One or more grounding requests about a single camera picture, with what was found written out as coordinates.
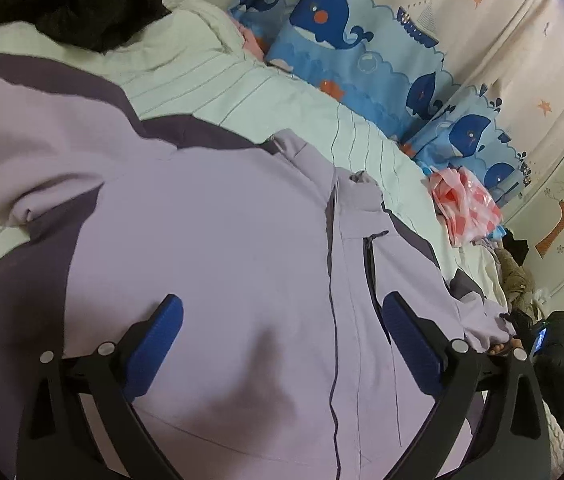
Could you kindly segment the lilac and purple jacket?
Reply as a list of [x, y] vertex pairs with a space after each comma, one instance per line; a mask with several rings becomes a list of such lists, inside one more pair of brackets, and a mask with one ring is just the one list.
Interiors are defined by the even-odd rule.
[[3, 474], [42, 353], [90, 353], [171, 294], [182, 330], [137, 409], [187, 479], [382, 478], [434, 403], [388, 337], [393, 292], [476, 351], [511, 337], [368, 174], [287, 130], [140, 120], [45, 58], [0, 54], [0, 224], [29, 237], [0, 259]]

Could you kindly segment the olive brown clothes pile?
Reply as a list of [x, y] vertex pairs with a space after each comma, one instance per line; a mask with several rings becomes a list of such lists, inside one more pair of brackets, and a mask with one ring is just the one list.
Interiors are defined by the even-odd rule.
[[532, 274], [524, 266], [519, 266], [506, 249], [495, 248], [494, 252], [500, 264], [500, 283], [509, 310], [520, 310], [531, 318], [539, 318]]

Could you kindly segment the pink checkered cloth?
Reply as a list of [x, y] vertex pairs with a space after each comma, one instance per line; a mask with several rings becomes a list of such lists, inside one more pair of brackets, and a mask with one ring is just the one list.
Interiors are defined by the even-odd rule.
[[470, 170], [435, 171], [427, 177], [426, 185], [453, 247], [482, 240], [497, 231], [502, 220], [500, 208]]

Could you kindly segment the white striped bed sheet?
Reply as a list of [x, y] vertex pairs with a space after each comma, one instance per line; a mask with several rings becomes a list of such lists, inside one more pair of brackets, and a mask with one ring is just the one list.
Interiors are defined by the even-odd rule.
[[445, 278], [463, 270], [488, 299], [504, 304], [495, 258], [480, 246], [450, 245], [423, 171], [395, 142], [317, 88], [257, 61], [217, 6], [166, 3], [165, 18], [107, 53], [58, 44], [25, 22], [0, 25], [0, 53], [49, 58], [102, 76], [121, 87], [142, 119], [192, 114], [254, 142], [291, 129], [336, 166], [367, 171], [387, 208], [431, 243]]

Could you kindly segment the pale pink printed curtain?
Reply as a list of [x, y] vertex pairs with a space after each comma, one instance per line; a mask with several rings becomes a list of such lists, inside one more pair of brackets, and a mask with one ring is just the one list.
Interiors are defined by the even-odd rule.
[[532, 170], [513, 217], [564, 157], [564, 0], [360, 0], [367, 18], [407, 10], [438, 40], [434, 59], [461, 89], [485, 88], [496, 124]]

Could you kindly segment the pink cloth under quilt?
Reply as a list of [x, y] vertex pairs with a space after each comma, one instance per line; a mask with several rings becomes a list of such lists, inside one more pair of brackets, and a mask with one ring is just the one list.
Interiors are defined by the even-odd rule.
[[263, 53], [254, 33], [243, 24], [234, 20], [234, 18], [232, 18], [232, 23], [244, 39], [243, 49], [250, 53], [256, 60], [262, 62], [265, 59], [265, 54]]

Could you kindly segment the blue whale print quilt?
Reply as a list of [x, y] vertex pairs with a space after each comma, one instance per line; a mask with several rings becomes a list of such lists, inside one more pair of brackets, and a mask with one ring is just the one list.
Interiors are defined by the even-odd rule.
[[461, 86], [439, 49], [433, 0], [236, 0], [232, 18], [268, 62], [372, 122], [425, 172], [471, 170], [503, 206], [529, 185], [525, 153], [497, 124], [502, 100]]

